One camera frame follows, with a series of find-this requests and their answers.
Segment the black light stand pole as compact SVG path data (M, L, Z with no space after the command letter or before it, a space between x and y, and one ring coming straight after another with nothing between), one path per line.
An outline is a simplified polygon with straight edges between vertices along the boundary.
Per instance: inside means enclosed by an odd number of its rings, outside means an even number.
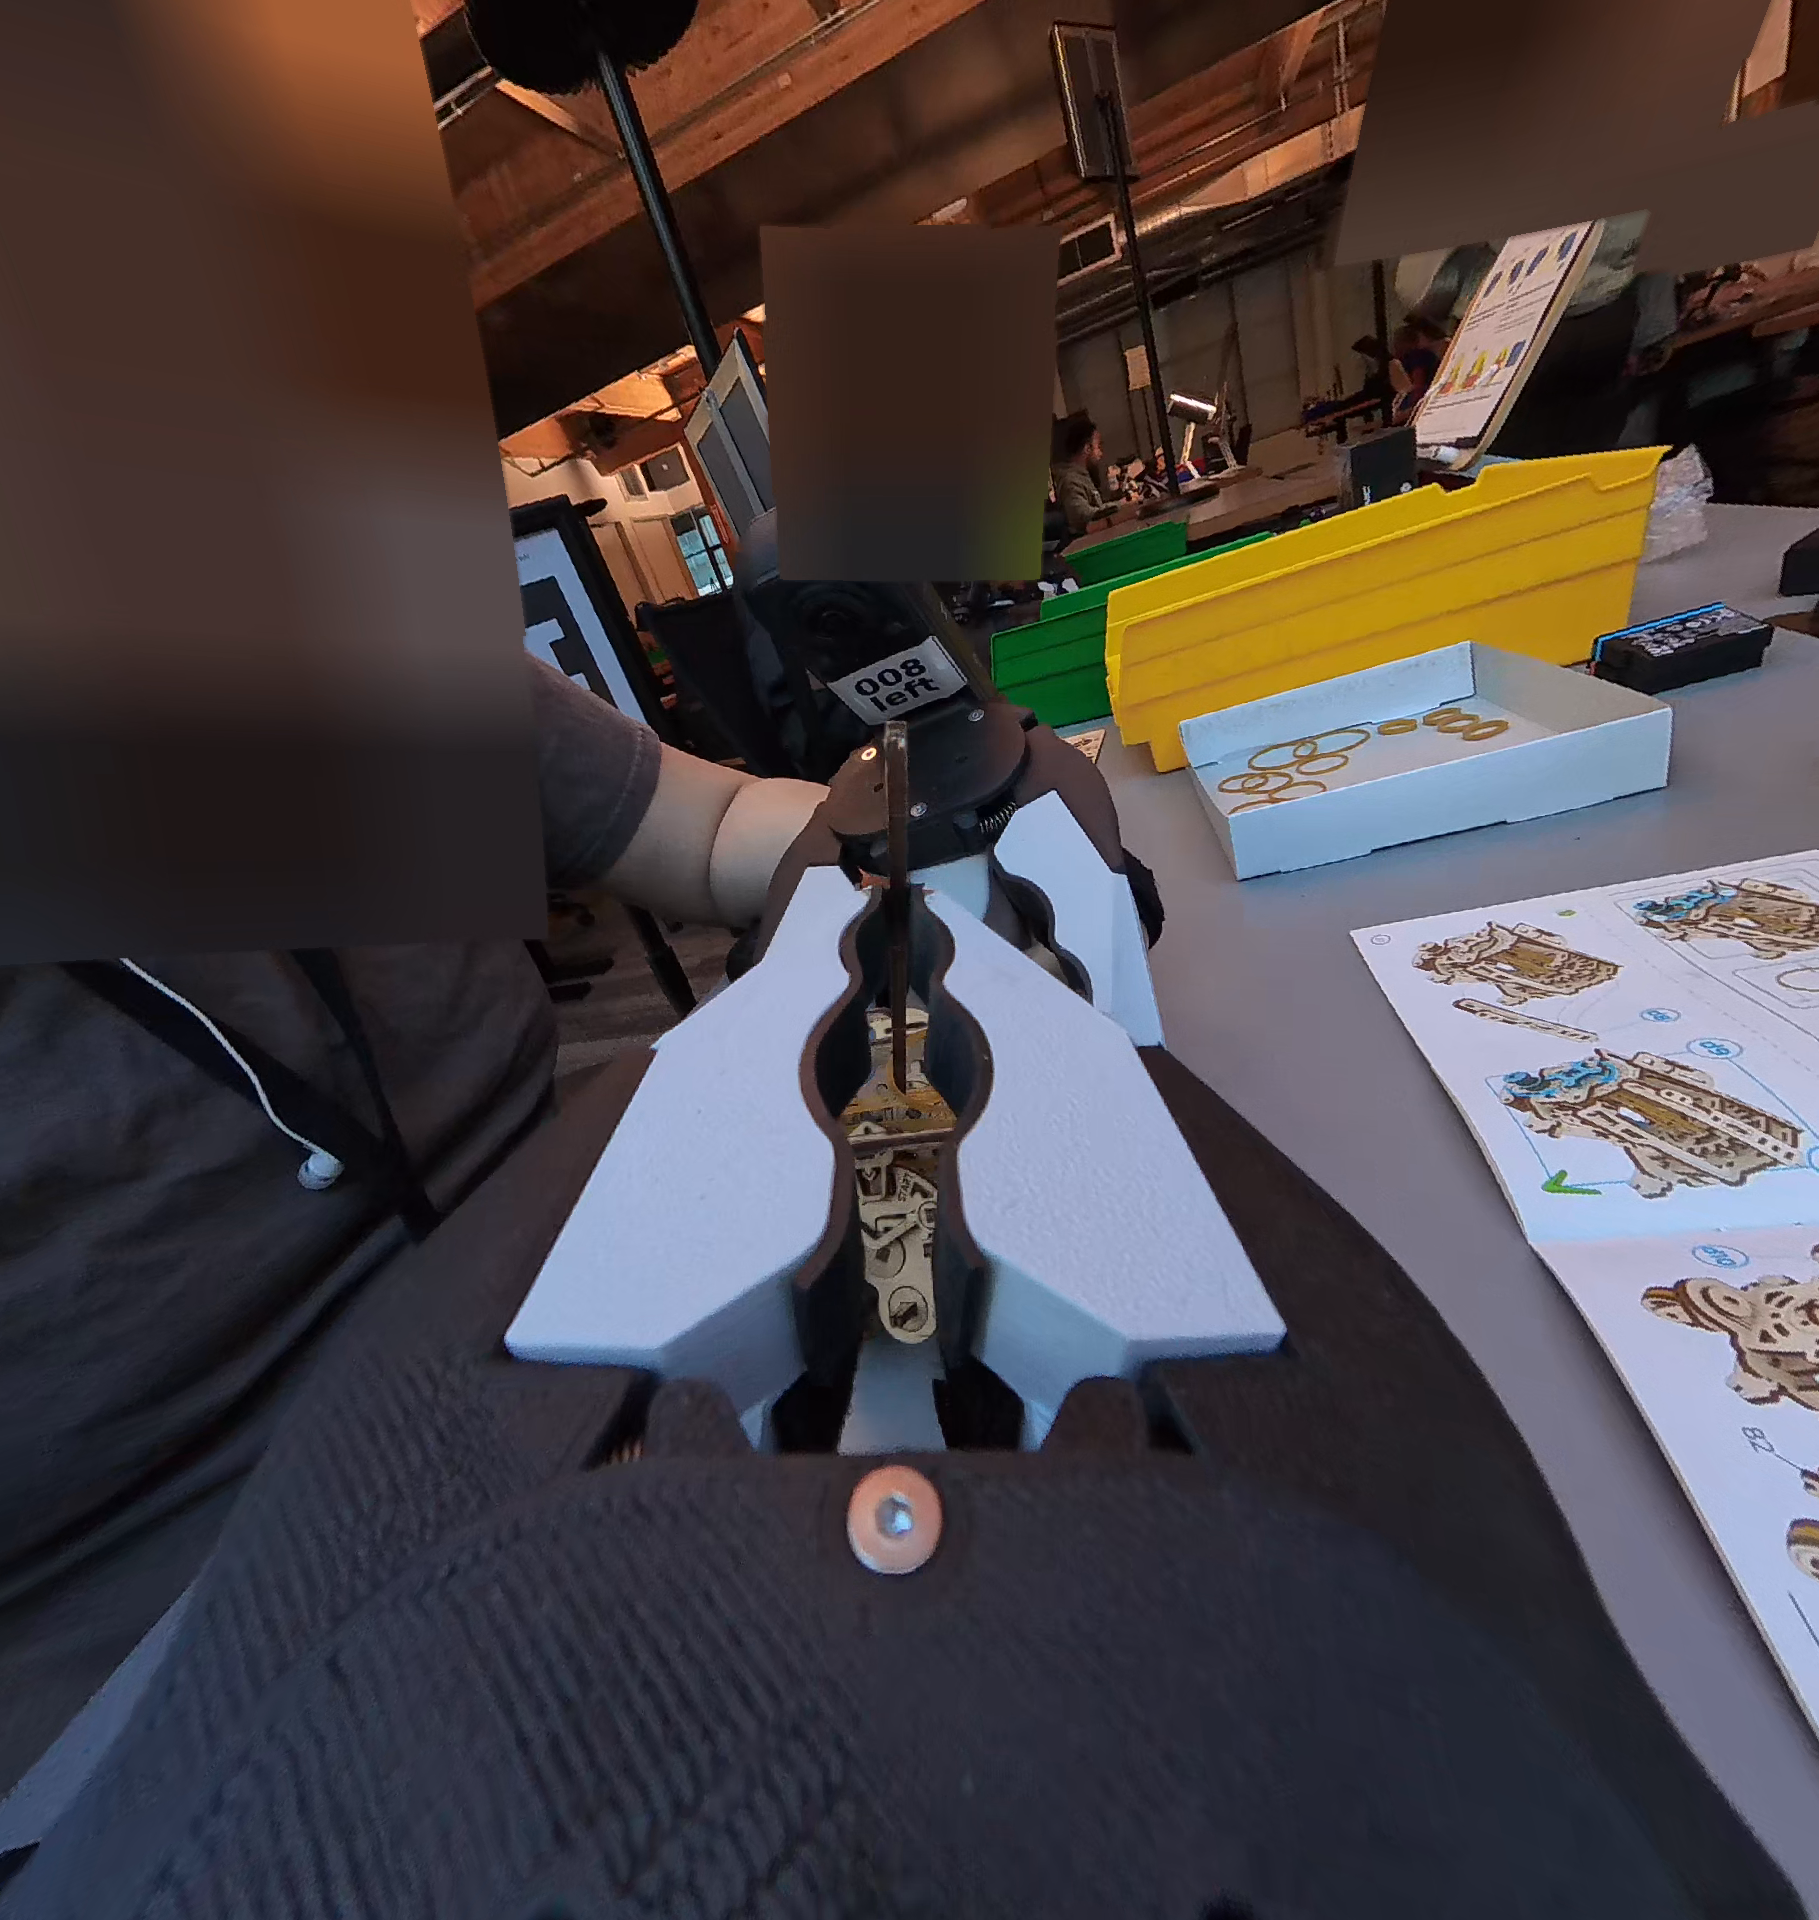
M469 32L503 83L561 95L593 83L609 112L641 208L661 247L703 373L721 363L685 254L671 194L633 104L629 72L665 57L693 22L693 1L467 1Z

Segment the assembly instruction sheet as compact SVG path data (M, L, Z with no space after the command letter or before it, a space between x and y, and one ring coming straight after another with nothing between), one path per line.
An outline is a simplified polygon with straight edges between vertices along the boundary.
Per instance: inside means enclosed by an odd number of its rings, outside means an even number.
M1352 943L1819 1737L1819 849Z

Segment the green plastic bin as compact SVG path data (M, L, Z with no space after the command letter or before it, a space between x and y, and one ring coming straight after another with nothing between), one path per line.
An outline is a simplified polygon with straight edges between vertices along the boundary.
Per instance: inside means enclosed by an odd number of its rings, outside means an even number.
M1266 539L1268 530L1242 530L1236 537L1212 539L1202 545L1186 544L1186 522L1138 523L1128 532L1096 539L1062 556L1062 588L1046 600L1050 609L1070 593L1088 588L1110 588L1112 583L1140 571L1160 571L1192 560L1210 557L1214 552L1230 552L1254 542Z
M1060 728L1110 713L1104 665L1108 595L1146 582L1138 571L1045 597L1025 622L991 635L991 676L1041 723Z

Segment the clear plastic bag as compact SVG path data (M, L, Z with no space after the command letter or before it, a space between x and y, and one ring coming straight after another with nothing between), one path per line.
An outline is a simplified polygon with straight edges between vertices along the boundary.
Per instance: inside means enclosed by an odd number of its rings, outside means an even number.
M1672 446L1656 466L1640 562L1658 564L1700 545L1710 499L1712 476L1700 449L1694 444Z

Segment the loose rubber bands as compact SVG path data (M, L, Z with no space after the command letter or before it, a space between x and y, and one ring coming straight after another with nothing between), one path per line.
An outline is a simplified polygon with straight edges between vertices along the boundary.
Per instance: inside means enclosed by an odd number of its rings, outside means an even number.
M1214 781L1218 796L1230 797L1228 815L1258 805L1286 804L1322 796L1326 781L1348 770L1360 750L1400 736L1454 738L1474 743L1498 738L1510 719L1460 706L1398 716L1378 723L1344 726L1286 740L1272 740L1248 753L1240 772Z

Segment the black blue-edged battery pack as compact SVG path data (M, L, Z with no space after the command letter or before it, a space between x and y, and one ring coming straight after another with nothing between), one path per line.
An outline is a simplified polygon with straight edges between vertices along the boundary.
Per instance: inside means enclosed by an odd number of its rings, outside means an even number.
M1598 635L1588 671L1594 680L1656 697L1756 667L1772 635L1768 622L1708 602Z

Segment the white cardboard tray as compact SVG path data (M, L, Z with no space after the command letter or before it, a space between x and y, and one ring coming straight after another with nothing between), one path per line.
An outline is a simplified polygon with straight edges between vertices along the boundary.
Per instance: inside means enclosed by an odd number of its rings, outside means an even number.
M1476 742L1386 738L1354 753L1324 794L1234 815L1214 791L1270 742L1434 707L1494 713L1510 728ZM1456 641L1184 719L1178 738L1232 876L1250 880L1656 790L1670 713L1582 671Z

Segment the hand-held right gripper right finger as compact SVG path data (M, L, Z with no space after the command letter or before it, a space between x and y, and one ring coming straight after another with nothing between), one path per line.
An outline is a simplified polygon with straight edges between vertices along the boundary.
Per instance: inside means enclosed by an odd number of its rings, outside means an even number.
M1080 1380L1268 1353L1284 1326L1156 1091L1136 1043L941 891L925 1065L957 1112L953 1219L983 1283L939 1308L1046 1436Z

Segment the grey computer monitor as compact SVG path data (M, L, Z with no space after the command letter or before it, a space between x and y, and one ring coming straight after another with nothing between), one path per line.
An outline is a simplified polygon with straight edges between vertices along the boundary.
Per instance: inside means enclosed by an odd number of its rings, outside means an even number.
M775 505L767 395L741 330L703 385L685 442L737 539Z

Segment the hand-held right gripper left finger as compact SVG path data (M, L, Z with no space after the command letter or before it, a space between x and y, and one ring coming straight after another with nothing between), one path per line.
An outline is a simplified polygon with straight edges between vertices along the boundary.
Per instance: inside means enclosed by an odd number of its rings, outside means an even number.
M507 1351L719 1385L841 1440L871 1314L841 1112L871 1071L871 893L801 883L765 955L653 1048Z

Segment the person's left forearm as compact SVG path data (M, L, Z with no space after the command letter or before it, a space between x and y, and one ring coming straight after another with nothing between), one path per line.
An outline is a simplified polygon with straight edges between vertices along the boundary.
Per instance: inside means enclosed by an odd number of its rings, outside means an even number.
M823 800L817 781L753 778L661 746L653 797L601 888L667 920L739 931Z

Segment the fiducial marker board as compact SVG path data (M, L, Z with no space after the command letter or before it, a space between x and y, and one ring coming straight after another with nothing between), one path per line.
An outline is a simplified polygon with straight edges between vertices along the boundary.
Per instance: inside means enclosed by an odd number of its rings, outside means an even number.
M509 518L529 654L669 742L671 713L583 510L557 493Z

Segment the wooden mechanical model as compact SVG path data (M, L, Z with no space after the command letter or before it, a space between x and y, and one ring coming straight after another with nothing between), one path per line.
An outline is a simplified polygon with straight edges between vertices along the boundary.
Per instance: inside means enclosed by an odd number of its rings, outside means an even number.
M879 1328L903 1344L935 1331L931 1236L937 1147L955 1113L925 1075L925 1011L909 1004L903 1023L907 1080L895 1084L891 1015L869 1014L871 1071L841 1112L851 1143L865 1278Z

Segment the illustrated poster board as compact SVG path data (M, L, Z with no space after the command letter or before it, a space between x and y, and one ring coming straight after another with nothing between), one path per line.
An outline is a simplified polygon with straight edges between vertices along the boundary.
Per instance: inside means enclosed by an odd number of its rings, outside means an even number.
M1602 219L1506 238L1412 413L1420 462L1466 467L1492 444L1592 256Z

